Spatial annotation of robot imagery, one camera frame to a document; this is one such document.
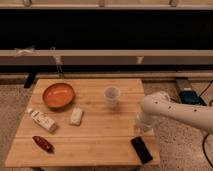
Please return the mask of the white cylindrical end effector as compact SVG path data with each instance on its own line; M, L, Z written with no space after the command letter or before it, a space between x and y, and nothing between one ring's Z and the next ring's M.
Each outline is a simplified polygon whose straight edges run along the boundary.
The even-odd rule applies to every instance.
M138 113L136 115L135 124L142 132L147 132L153 128L155 119L146 113Z

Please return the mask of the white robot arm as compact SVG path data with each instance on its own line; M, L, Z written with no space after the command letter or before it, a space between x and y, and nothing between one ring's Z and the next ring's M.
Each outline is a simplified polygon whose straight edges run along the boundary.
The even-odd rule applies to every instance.
M143 96L140 107L135 122L144 132L153 127L154 116L163 116L213 133L213 107L174 103L165 91Z

